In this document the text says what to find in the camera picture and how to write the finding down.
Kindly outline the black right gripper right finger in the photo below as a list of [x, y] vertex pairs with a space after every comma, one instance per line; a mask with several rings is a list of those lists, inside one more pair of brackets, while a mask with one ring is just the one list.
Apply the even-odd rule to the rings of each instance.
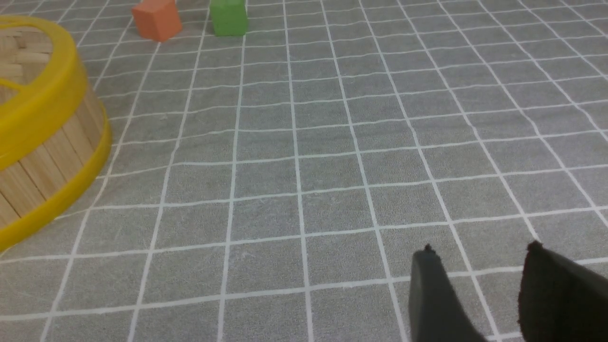
[[608, 282], [534, 241], [527, 247], [518, 323], [527, 342], [605, 342]]

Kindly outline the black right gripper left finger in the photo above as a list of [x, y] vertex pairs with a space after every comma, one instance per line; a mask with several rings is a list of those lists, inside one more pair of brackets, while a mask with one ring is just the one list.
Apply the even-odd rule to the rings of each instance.
[[430, 245], [415, 251], [409, 288], [413, 342], [485, 342], [465, 313], [441, 258]]

